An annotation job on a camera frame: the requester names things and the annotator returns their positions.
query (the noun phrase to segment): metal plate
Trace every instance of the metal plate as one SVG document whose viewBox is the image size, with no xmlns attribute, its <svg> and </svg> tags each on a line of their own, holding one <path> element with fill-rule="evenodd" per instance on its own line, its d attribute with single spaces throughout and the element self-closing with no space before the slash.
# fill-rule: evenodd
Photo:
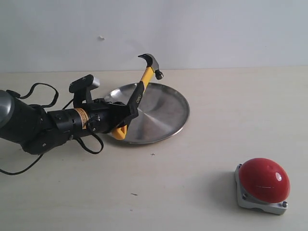
<svg viewBox="0 0 308 231">
<path fill-rule="evenodd" d="M 136 86 L 137 83 L 115 89 L 105 100 L 127 104 Z M 190 113 L 182 94 L 158 83 L 149 83 L 138 111 L 139 116 L 132 120 L 124 142 L 149 144 L 167 139 L 182 130 Z"/>
</svg>

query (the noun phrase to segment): robotic arm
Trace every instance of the robotic arm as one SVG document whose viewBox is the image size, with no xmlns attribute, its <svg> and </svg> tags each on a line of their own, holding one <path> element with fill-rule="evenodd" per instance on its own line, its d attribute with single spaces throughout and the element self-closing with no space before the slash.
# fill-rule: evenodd
<svg viewBox="0 0 308 231">
<path fill-rule="evenodd" d="M 138 57 L 146 60 L 147 67 L 126 105 L 122 102 L 106 102 L 104 99 L 93 100 L 90 91 L 99 87 L 99 80 L 92 75 L 70 84 L 69 92 L 74 94 L 73 109 L 65 109 L 67 104 L 63 110 L 46 112 L 44 108 L 52 107 L 59 95 L 48 84 L 36 83 L 24 97 L 11 90 L 0 90 L 0 138 L 18 143 L 25 152 L 40 157 L 68 140 L 76 140 L 86 151 L 97 154 L 103 149 L 103 141 L 97 133 L 111 132 L 116 139 L 124 139 L 131 120 L 138 116 L 137 108 L 151 77 L 153 74 L 157 79 L 163 77 L 152 55 L 143 54 Z M 29 97 L 39 84 L 55 90 L 51 104 L 28 105 L 19 100 Z M 102 148 L 98 152 L 88 149 L 83 143 L 81 138 L 88 135 L 100 142 Z"/>
</svg>

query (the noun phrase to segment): screw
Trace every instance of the screw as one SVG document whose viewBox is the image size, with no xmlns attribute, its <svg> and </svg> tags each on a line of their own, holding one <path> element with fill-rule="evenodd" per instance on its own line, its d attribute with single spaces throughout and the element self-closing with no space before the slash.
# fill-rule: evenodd
<svg viewBox="0 0 308 231">
<path fill-rule="evenodd" d="M 283 206 L 284 208 L 287 208 L 288 203 L 287 203 L 286 201 L 284 201 L 284 202 L 282 203 L 282 206 Z"/>
</svg>

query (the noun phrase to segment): table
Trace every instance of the table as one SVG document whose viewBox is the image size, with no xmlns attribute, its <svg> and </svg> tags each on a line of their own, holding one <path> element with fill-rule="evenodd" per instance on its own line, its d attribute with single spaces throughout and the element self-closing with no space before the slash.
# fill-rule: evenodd
<svg viewBox="0 0 308 231">
<path fill-rule="evenodd" d="M 143 72 L 0 74 L 0 88 L 23 95 L 35 82 L 49 83 L 60 93 L 56 110 L 72 98 L 69 84 L 89 73 L 101 81 L 97 98 Z M 164 74 L 160 83 L 191 107 L 179 134 L 145 146 L 103 136 L 99 155 L 69 141 L 22 175 L 0 175 L 1 230 L 307 230 L 308 66 Z M 46 104 L 52 96 L 38 86 L 26 102 Z M 91 137 L 85 142 L 99 148 Z M 2 169 L 18 171 L 36 158 L 5 140 L 0 146 Z M 282 216 L 237 206 L 234 170 L 254 157 L 275 160 L 289 175 Z"/>
</svg>

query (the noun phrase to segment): red button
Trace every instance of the red button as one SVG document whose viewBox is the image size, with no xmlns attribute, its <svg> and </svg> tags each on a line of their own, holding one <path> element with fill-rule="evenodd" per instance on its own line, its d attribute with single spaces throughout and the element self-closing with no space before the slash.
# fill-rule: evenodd
<svg viewBox="0 0 308 231">
<path fill-rule="evenodd" d="M 284 201 L 290 193 L 290 181 L 284 169 L 266 158 L 246 161 L 239 169 L 239 179 L 249 194 L 267 203 Z"/>
</svg>

